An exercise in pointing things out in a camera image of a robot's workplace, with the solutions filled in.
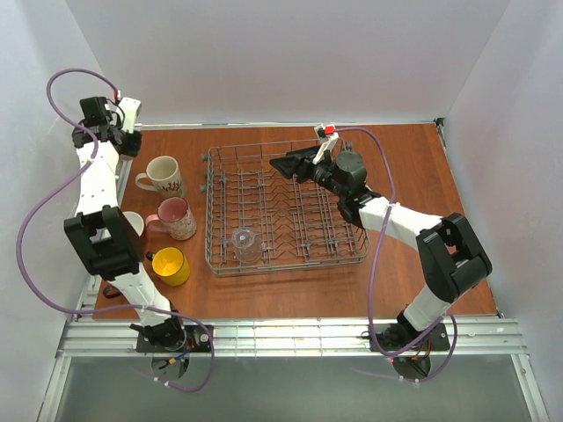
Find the tall cream decorated mug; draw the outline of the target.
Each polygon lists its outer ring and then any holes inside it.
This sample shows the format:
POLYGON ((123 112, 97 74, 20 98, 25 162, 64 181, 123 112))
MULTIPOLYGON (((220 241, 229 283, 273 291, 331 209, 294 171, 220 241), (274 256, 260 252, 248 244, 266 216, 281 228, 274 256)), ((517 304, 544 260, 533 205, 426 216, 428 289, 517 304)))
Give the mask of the tall cream decorated mug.
POLYGON ((163 199, 186 197, 179 163, 172 156, 158 156, 152 159, 146 171, 135 177, 135 184, 143 190, 159 193, 163 199))

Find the dark red round mug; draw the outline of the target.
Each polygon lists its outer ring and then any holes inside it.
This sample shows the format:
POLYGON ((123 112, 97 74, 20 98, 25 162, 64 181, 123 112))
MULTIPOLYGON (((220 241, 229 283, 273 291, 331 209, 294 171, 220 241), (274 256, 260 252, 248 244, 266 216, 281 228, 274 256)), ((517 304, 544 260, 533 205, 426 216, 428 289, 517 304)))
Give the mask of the dark red round mug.
POLYGON ((142 246, 145 246, 147 242, 147 231, 143 217, 134 211, 124 211, 123 215, 140 237, 142 246))

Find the pink patterned mug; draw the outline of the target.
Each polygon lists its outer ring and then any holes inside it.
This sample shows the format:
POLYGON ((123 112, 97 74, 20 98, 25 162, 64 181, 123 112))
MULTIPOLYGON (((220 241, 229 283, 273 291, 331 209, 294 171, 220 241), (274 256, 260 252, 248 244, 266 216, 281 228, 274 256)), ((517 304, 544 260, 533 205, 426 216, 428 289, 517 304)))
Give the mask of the pink patterned mug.
POLYGON ((148 230, 166 233, 177 241, 188 240, 197 230, 191 208, 180 197, 163 200, 157 207, 157 212, 147 216, 144 223, 148 230))

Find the clear glass cup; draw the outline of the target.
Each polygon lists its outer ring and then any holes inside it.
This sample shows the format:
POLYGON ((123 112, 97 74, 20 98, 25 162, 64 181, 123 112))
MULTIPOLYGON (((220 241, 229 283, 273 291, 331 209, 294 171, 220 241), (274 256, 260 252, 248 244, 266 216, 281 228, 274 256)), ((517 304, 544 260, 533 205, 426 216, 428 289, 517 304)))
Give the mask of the clear glass cup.
POLYGON ((235 256, 241 264, 258 261, 263 254, 260 234, 250 227, 238 227, 231 236, 235 256))

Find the yellow mug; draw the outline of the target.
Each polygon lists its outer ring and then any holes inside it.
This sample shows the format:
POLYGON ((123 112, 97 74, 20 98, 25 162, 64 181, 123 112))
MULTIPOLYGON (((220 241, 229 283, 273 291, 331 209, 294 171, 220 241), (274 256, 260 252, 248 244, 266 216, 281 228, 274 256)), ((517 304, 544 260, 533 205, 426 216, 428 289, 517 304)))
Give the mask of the yellow mug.
POLYGON ((166 285, 178 287, 188 281, 190 265, 184 253, 176 247, 166 247, 157 252, 147 252, 153 272, 166 285))

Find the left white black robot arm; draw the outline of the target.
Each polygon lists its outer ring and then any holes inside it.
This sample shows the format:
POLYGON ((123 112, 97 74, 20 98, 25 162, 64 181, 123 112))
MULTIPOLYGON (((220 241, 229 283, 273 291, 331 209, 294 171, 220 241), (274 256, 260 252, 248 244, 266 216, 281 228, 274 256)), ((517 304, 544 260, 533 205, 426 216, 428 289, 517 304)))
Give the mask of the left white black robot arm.
POLYGON ((135 306, 139 322, 132 329, 153 346, 178 350, 186 343, 182 320, 172 314, 169 300, 146 272, 142 239, 118 204, 118 163, 135 158, 142 145, 135 130, 141 103, 90 97, 79 104, 84 117, 72 141, 83 174, 77 211, 64 221, 64 232, 87 272, 135 306))

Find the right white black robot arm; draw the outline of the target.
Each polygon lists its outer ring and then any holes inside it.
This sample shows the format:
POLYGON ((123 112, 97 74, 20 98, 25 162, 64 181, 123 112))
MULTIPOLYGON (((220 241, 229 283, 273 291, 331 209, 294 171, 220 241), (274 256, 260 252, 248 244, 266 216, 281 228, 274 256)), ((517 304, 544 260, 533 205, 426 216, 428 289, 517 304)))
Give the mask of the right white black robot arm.
POLYGON ((493 270, 464 215, 427 215, 392 203, 366 184, 362 157, 345 150, 332 157, 323 147, 291 151, 270 164, 287 179, 312 180, 338 196, 343 219, 360 229, 391 236, 419 253, 425 285, 381 333, 369 327, 370 345, 396 356, 427 339, 442 315, 493 270))

